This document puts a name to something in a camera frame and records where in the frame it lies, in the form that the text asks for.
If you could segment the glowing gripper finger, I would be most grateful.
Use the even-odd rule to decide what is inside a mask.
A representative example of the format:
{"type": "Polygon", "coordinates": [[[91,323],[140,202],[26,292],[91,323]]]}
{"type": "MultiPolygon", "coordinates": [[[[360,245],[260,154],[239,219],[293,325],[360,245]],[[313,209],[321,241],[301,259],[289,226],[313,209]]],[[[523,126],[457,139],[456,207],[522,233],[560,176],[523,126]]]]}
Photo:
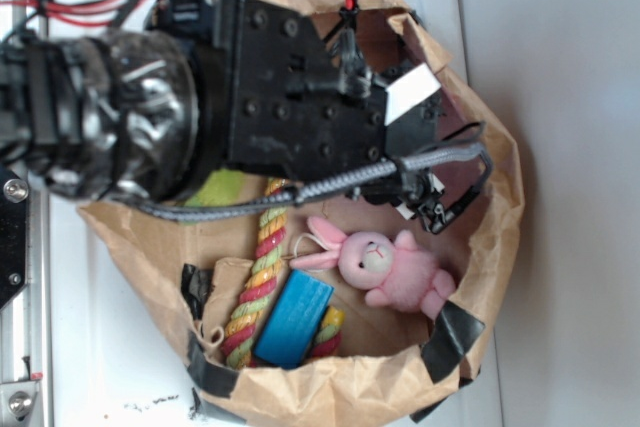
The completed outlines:
{"type": "Polygon", "coordinates": [[[408,220],[419,219],[425,231],[439,234],[458,217],[458,205],[446,208],[431,169],[419,171],[397,170],[349,191],[352,198],[363,197],[372,205],[389,204],[408,220]]]}

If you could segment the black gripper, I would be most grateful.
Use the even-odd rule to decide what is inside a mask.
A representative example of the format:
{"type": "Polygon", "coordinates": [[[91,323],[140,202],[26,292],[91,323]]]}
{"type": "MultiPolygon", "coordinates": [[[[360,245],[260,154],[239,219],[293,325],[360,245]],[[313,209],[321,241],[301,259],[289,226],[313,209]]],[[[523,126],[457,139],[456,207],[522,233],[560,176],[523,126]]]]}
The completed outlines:
{"type": "Polygon", "coordinates": [[[158,0],[145,27],[169,35],[189,61],[200,114],[194,165],[205,173],[310,182],[435,142],[442,85],[426,63],[398,68],[385,112],[380,88],[347,95],[345,75],[297,11],[262,0],[158,0]]]}

